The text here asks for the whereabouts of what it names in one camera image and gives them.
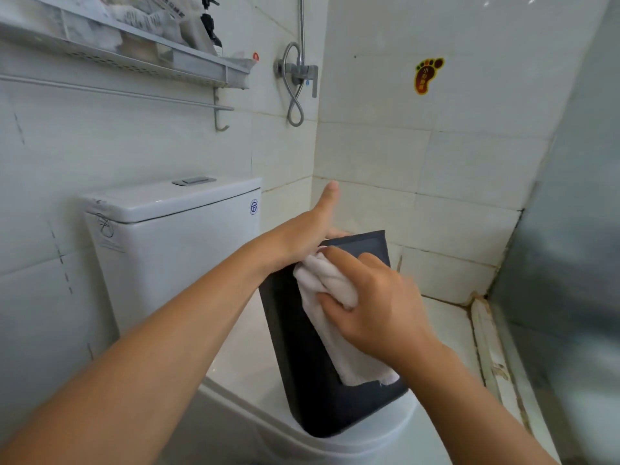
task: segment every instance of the toilet tank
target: toilet tank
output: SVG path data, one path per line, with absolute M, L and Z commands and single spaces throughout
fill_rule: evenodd
M 193 177 L 82 196 L 121 335 L 259 234 L 260 185 Z

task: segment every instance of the toilet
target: toilet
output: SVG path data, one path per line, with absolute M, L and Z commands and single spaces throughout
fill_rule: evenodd
M 82 197 L 121 336 L 259 235 L 260 187 L 196 176 Z M 288 407 L 256 291 L 163 456 L 170 465 L 371 464 L 416 406 L 409 392 L 341 434 L 307 434 Z

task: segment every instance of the hand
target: hand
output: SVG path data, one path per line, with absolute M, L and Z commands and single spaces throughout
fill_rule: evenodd
M 322 250 L 353 283 L 358 305 L 346 311 L 329 294 L 317 298 L 327 318 L 360 351 L 399 371 L 414 356 L 421 359 L 443 346 L 430 327 L 420 291 L 369 253 L 359 259 L 336 247 Z
M 338 183 L 330 181 L 312 210 L 261 235 L 262 244 L 270 249 L 272 255 L 275 255 L 271 272 L 301 261 L 316 251 L 316 247 L 324 239 L 348 235 L 347 232 L 331 226 L 339 198 Z

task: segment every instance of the logo sticker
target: logo sticker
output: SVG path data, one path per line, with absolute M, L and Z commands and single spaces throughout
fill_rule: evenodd
M 419 95 L 425 95 L 429 92 L 429 83 L 435 78 L 437 70 L 443 67 L 444 60 L 439 59 L 426 59 L 415 67 L 417 73 L 415 74 L 415 92 Z

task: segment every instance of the toilet tank lid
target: toilet tank lid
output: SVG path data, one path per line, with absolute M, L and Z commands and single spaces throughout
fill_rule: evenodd
M 84 210 L 120 223 L 136 223 L 236 197 L 260 189 L 260 178 L 178 178 L 81 196 Z

